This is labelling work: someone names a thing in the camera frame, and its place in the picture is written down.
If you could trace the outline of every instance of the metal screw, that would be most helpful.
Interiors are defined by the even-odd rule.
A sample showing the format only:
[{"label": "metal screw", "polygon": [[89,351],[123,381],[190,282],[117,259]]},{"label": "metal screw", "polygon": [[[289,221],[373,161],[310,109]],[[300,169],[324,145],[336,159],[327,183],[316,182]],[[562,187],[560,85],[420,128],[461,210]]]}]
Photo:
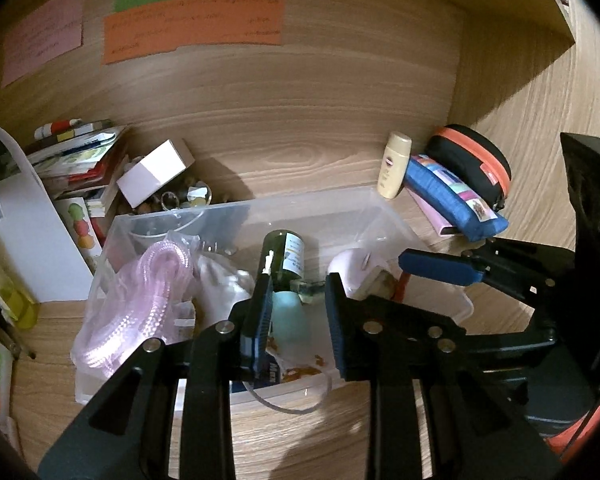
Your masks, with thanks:
[{"label": "metal screw", "polygon": [[451,341],[451,339],[441,339],[438,341],[438,348],[445,354],[451,354],[456,349],[456,343]]},{"label": "metal screw", "polygon": [[382,325],[377,321],[365,321],[362,329],[368,334],[379,334],[382,332]]},{"label": "metal screw", "polygon": [[442,329],[439,326],[430,326],[427,335],[433,339],[438,339],[442,335]]},{"label": "metal screw", "polygon": [[152,337],[142,343],[142,350],[145,352],[155,352],[158,348],[160,348],[160,340],[157,337]]},{"label": "metal screw", "polygon": [[216,323],[216,331],[221,334],[230,334],[234,331],[234,328],[235,325],[228,319],[225,319],[224,321],[218,321]]}]

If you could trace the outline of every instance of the green glass bottle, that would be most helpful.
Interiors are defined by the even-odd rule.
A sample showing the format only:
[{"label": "green glass bottle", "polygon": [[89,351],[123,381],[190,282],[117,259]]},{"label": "green glass bottle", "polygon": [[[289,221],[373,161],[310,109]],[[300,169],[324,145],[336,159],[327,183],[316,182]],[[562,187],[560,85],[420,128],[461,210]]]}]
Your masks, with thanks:
[{"label": "green glass bottle", "polygon": [[271,274],[274,290],[291,290],[291,280],[304,278],[304,241],[293,231],[276,229],[264,237],[258,273]]}]

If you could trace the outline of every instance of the bottle cap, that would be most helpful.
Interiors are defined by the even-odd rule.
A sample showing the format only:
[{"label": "bottle cap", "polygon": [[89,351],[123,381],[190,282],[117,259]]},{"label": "bottle cap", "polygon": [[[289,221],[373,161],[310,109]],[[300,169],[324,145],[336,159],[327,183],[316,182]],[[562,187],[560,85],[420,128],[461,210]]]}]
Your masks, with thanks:
[{"label": "bottle cap", "polygon": [[411,137],[400,132],[391,132],[386,146],[403,156],[411,155]]}]

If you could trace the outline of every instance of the blue pencil case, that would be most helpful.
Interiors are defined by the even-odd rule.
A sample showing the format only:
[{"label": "blue pencil case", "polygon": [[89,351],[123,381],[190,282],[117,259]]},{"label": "blue pencil case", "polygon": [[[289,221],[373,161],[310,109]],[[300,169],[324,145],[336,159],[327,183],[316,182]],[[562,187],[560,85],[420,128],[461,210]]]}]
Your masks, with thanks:
[{"label": "blue pencil case", "polygon": [[473,189],[427,155],[411,155],[404,181],[471,242],[509,227]]}]

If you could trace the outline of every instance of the pink book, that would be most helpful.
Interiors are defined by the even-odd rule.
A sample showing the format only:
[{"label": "pink book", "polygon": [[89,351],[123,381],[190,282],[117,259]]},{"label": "pink book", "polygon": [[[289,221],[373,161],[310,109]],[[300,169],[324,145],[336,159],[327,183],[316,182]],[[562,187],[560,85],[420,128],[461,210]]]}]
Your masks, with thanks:
[{"label": "pink book", "polygon": [[416,201],[416,204],[418,204],[418,207],[424,213],[424,216],[426,216],[427,219],[429,219],[429,222],[431,223],[431,226],[433,227],[433,230],[436,232],[437,235],[451,236],[457,235],[460,232],[458,231],[457,227],[451,225],[446,220],[446,218],[444,218],[439,212],[433,209],[433,206],[430,205],[429,202],[424,200],[420,195],[418,195],[413,189],[408,187],[407,191],[411,196],[413,196],[413,199]]}]

